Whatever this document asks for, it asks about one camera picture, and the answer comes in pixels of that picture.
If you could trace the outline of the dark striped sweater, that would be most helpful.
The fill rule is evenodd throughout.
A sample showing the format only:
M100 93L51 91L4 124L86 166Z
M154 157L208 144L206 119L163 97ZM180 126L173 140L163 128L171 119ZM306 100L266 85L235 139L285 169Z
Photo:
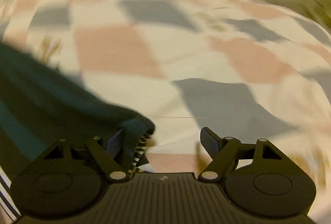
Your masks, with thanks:
M114 160L127 179L108 186L91 208L63 219L21 214L11 198L17 223L150 223L150 195L137 165L155 126L145 116L107 104L31 56L1 44L1 165L11 183L52 144L69 139L102 138L122 129Z

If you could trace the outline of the pink grey checkered bedspread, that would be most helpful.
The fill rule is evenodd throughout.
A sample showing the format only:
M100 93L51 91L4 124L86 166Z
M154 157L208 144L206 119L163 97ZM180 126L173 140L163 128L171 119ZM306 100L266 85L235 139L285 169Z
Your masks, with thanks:
M263 0L1 0L1 40L154 122L145 170L201 172L201 128L271 140L330 223L330 34Z

